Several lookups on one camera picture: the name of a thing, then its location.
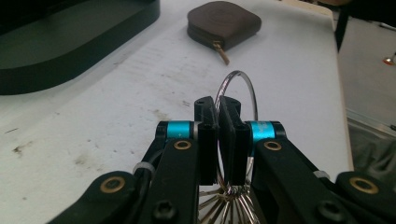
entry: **white tabletop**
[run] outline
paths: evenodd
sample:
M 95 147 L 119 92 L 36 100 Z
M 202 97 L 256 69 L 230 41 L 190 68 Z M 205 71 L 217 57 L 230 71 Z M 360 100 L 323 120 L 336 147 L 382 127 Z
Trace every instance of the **white tabletop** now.
M 290 141 L 332 179 L 352 167 L 332 20 L 270 0 L 235 1 L 261 30 L 219 55 L 187 36 L 204 1 L 161 1 L 149 28 L 81 76 L 55 88 L 0 96 L 0 222 L 43 223 L 99 175 L 132 172 L 163 119 L 193 120 L 193 102 L 215 96 L 233 70 L 247 73 L 259 119 L 279 120 Z M 252 119 L 248 88 L 227 95 Z

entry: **brown case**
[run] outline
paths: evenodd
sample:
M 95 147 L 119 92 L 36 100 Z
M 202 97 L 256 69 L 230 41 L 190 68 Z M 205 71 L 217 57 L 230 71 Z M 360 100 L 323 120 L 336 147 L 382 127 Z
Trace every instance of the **brown case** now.
M 187 16 L 188 35 L 195 41 L 217 49 L 230 49 L 255 35 L 262 26 L 257 15 L 229 2 L 210 2 L 191 10 Z

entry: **black tray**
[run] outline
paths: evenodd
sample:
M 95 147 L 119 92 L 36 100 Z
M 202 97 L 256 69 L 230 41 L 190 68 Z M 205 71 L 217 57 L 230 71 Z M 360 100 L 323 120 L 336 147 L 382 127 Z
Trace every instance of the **black tray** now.
M 159 0 L 91 0 L 0 35 L 0 94 L 77 77 L 160 16 Z

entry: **brown leather pouch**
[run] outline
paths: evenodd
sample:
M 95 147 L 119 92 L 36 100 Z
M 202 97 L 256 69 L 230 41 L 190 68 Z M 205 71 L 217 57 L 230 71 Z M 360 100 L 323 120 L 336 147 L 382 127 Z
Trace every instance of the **brown leather pouch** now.
M 229 61 L 224 50 L 255 35 L 262 26 L 260 17 L 236 4 L 222 1 L 210 2 L 191 10 L 187 19 L 189 36 L 215 49 L 226 64 Z

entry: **brass ring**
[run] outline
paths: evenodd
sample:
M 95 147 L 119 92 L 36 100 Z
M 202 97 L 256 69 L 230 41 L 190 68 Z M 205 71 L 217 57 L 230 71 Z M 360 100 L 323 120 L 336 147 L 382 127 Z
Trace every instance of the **brass ring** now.
M 112 181 L 115 181 L 115 186 L 109 186 L 109 183 Z M 108 179 L 106 179 L 104 182 L 102 182 L 100 186 L 100 190 L 103 193 L 115 193 L 122 189 L 125 186 L 125 179 L 122 178 L 121 176 L 111 176 Z
M 366 188 L 362 187 L 361 185 L 359 185 L 359 182 L 366 184 L 369 188 L 366 189 Z M 364 193 L 377 194 L 379 192 L 379 189 L 375 183 L 371 182 L 370 180 L 361 178 L 361 177 L 356 177 L 356 176 L 351 177 L 349 179 L 349 183 L 350 183 L 350 185 L 352 185 L 353 188 L 355 188 L 361 192 L 364 192 Z
M 191 143 L 188 141 L 177 141 L 174 143 L 174 147 L 175 149 L 179 149 L 179 150 L 189 149 L 191 147 Z
M 282 149 L 282 146 L 278 142 L 264 142 L 264 146 L 273 151 Z

